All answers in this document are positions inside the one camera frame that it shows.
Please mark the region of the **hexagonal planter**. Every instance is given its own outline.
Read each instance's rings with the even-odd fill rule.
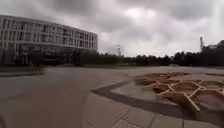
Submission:
[[[183,83],[175,84],[175,85],[171,86],[171,88],[173,88],[173,90],[176,92],[182,92],[186,95],[190,95],[195,90],[197,90],[199,88],[199,86],[194,83],[183,82]]]
[[[218,81],[202,81],[199,84],[207,89],[216,89],[219,91],[222,91],[223,89],[223,83]]]

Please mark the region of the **cloudy sky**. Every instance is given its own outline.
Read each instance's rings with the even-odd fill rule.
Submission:
[[[223,0],[0,0],[0,14],[98,34],[99,51],[164,56],[224,39]]]

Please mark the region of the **building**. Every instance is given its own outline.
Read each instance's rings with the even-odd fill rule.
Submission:
[[[29,53],[71,54],[97,51],[98,36],[77,28],[40,20],[0,15],[0,58],[13,63],[18,56],[29,63]]]

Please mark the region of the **paved ground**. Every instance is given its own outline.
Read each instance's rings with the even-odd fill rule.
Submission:
[[[0,122],[7,128],[154,128],[181,127],[183,124],[185,127],[192,124],[204,127],[198,122],[183,123],[181,119],[136,109],[90,92],[131,76],[171,71],[224,73],[182,67],[128,70],[47,68],[43,76],[0,78]]]

